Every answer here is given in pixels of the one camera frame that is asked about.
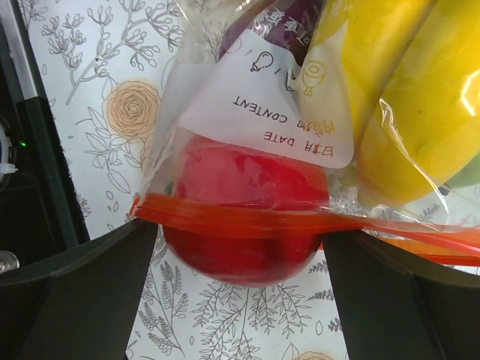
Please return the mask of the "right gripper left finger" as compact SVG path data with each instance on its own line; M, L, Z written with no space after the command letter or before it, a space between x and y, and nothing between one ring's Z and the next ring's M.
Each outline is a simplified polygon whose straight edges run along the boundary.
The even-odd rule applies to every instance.
M2 359L124 359L158 227L133 220L1 275Z

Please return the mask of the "zip bag of fake fruit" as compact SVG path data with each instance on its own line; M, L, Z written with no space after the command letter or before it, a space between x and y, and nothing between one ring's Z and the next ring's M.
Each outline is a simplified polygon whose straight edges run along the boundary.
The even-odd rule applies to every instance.
M177 1L184 35L131 207L219 235L174 195L194 137L322 167L329 204L439 263L479 264L477 1Z

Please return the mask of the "fake red apple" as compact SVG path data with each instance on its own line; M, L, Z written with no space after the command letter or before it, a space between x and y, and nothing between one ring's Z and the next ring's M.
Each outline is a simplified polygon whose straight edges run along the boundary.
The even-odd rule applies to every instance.
M249 237L267 215L314 212L329 204L324 169L201 136L178 155L175 197L213 204L219 235L163 228L170 250L185 264L215 280L264 287L298 274L320 246L315 235L279 229Z

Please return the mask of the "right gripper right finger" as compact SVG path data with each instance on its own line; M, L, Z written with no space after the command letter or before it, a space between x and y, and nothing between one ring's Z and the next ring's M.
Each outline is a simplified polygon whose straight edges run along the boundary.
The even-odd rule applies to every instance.
M479 276L361 230L322 245L350 359L479 358Z

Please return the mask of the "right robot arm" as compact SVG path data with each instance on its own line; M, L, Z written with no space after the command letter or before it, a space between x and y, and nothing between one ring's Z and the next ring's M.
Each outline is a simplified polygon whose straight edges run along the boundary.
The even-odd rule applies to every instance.
M123 359L155 244L151 218L89 238L47 102L1 111L3 359ZM479 278L368 235L364 218L230 208L221 234L323 245L351 359L477 359Z

